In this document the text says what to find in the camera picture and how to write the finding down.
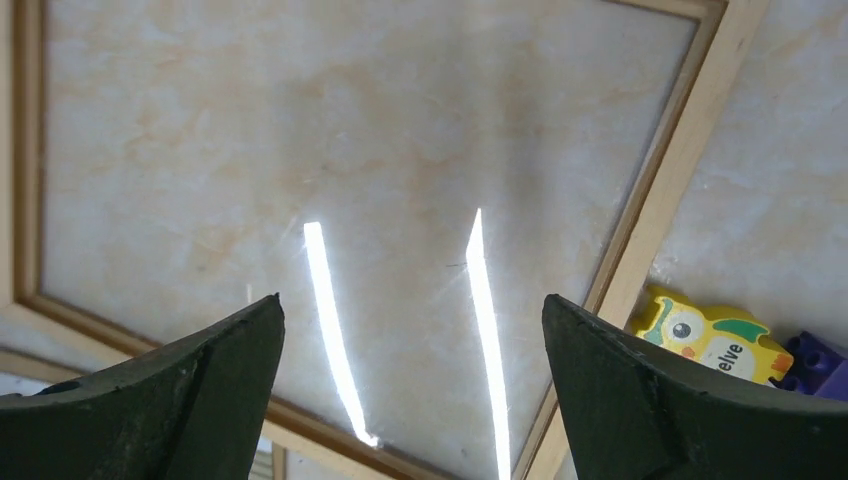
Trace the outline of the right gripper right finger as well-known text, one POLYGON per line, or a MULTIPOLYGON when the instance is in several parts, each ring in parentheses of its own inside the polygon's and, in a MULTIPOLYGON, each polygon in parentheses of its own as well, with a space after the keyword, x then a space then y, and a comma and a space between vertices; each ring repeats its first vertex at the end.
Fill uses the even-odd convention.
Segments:
POLYGON ((542 328, 582 479, 843 479, 845 403, 758 385, 545 298, 542 328))

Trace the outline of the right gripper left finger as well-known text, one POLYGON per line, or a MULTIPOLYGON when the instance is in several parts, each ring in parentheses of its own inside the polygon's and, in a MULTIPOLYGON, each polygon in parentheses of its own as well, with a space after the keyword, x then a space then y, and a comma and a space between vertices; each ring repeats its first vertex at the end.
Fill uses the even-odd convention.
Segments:
POLYGON ((245 479, 285 338, 277 295, 104 370, 1 399, 5 479, 245 479))

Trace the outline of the wooden picture frame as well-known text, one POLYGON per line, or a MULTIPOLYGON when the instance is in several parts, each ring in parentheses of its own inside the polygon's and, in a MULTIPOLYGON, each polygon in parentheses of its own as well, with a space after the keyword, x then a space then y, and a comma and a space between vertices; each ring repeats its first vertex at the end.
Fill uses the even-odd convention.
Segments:
MULTIPOLYGON (((645 8, 696 20, 698 28, 585 301, 616 326, 637 301, 768 3, 648 1, 645 8)), ((45 18, 41 1, 1 5, 1 315, 116 364, 155 343, 40 291, 45 18)), ((357 479, 439 477, 431 466, 368 447, 280 398, 269 402, 263 433, 357 479)))

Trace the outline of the clear acrylic sheet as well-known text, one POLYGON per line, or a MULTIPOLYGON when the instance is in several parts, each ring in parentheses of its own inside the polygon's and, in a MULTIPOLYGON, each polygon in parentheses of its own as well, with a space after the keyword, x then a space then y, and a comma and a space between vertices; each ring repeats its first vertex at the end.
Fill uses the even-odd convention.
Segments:
POLYGON ((276 293, 274 391, 504 479, 692 21, 606 1, 51 1, 46 295, 168 342, 276 293))

